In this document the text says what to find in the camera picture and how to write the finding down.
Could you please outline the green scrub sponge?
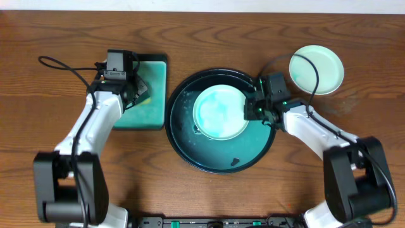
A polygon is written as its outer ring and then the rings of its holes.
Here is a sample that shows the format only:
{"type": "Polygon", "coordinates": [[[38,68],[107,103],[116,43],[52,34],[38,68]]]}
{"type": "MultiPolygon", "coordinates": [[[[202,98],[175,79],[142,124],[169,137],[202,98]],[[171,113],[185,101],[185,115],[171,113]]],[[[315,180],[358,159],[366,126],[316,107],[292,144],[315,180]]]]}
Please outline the green scrub sponge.
{"type": "Polygon", "coordinates": [[[137,104],[135,105],[135,107],[148,105],[150,102],[151,102],[151,98],[147,98],[147,99],[143,100],[142,102],[137,103],[137,104]]]}

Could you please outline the mint plate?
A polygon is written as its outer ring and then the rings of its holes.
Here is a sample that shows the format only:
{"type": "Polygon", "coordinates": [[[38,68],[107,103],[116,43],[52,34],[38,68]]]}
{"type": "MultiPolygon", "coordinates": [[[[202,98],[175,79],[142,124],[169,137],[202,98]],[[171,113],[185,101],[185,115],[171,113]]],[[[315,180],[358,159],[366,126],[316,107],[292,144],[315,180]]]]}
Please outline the mint plate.
{"type": "Polygon", "coordinates": [[[225,84],[213,85],[196,98],[192,118],[197,129],[210,139],[225,141],[240,135],[248,126],[244,119],[246,96],[225,84]]]}
{"type": "Polygon", "coordinates": [[[341,86],[345,72],[340,58],[331,49],[308,45],[291,57],[289,74],[300,90],[311,94],[318,82],[315,94],[326,95],[341,86]]]}

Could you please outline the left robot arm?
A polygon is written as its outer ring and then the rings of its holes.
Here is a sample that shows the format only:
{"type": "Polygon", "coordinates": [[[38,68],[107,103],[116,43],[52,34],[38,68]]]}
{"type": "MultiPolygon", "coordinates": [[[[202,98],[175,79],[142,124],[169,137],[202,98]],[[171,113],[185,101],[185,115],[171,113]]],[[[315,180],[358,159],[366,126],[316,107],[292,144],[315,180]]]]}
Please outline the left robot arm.
{"type": "Polygon", "coordinates": [[[128,210],[109,201],[100,155],[114,124],[145,95],[138,76],[106,76],[89,85],[82,113],[52,152],[34,158],[37,214],[65,227],[128,227],[128,210]]]}

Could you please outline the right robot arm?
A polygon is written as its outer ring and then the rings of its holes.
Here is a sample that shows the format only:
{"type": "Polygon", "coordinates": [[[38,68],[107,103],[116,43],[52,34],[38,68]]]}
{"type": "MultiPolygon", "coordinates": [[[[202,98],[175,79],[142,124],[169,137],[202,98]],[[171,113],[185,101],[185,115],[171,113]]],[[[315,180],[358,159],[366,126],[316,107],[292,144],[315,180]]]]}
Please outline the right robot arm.
{"type": "Polygon", "coordinates": [[[308,227],[339,227],[391,208],[398,200],[381,142],[360,138],[321,117],[308,102],[270,95],[247,99],[244,118],[260,120],[301,140],[323,161],[325,201],[308,210],[308,227]]]}

